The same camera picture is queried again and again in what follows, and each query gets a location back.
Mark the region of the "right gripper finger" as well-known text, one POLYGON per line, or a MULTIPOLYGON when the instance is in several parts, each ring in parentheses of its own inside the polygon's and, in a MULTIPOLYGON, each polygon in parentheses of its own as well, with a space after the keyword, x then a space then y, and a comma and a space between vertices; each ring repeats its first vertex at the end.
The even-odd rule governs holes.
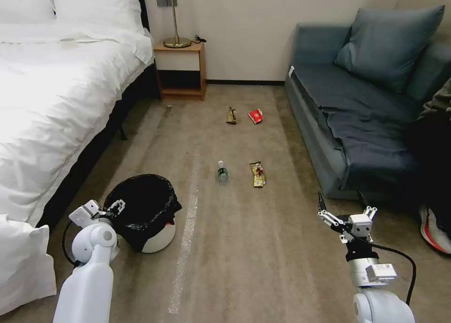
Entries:
POLYGON ((327 211, 322 193, 318 192, 318 217, 331 229, 344 229, 349 223, 344 216, 338 217, 327 211))
POLYGON ((360 204, 361 208, 363 209, 363 214, 368 216, 369 219, 373 219, 378 211, 378 208, 369 206, 367 204, 367 200, 365 199, 365 197, 361 191, 357 190, 357 194, 358 194, 359 204, 360 204))

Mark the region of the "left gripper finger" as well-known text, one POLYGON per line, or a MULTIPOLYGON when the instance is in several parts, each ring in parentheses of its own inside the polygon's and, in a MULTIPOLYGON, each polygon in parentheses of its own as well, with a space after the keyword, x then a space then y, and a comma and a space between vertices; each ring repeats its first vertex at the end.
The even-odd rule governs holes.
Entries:
POLYGON ((125 209, 125 202, 123 200, 114 201, 105 211, 106 216, 118 216, 125 209))

